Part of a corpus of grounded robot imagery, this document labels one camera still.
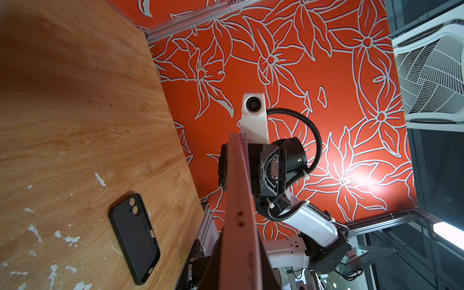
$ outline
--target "ceiling light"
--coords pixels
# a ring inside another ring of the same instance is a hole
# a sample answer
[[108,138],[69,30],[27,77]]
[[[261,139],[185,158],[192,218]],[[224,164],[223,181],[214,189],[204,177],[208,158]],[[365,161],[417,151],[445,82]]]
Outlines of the ceiling light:
[[442,221],[433,225],[433,231],[464,250],[464,232],[460,229]]

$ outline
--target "wooden table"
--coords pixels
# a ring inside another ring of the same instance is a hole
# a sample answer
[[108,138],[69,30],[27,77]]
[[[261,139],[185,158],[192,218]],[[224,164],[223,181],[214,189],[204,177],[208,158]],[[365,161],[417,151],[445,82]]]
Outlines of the wooden table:
[[[102,0],[0,7],[0,289],[172,289],[203,215],[146,40]],[[140,193],[136,286],[108,219]]]

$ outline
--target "scratched table surface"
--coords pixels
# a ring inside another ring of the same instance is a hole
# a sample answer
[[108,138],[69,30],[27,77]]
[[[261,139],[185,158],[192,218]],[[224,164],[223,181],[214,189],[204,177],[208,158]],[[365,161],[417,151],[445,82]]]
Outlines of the scratched table surface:
[[[172,289],[203,215],[142,32],[103,0],[0,7],[0,289]],[[136,286],[110,204],[161,248]]]

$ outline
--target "phone case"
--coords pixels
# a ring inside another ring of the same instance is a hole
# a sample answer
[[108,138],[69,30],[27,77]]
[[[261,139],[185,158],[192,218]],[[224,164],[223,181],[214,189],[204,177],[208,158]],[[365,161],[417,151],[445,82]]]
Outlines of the phone case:
[[[130,204],[131,198],[135,200],[134,205]],[[129,196],[110,209],[109,217],[135,283],[144,284],[161,252],[142,196],[138,193]]]

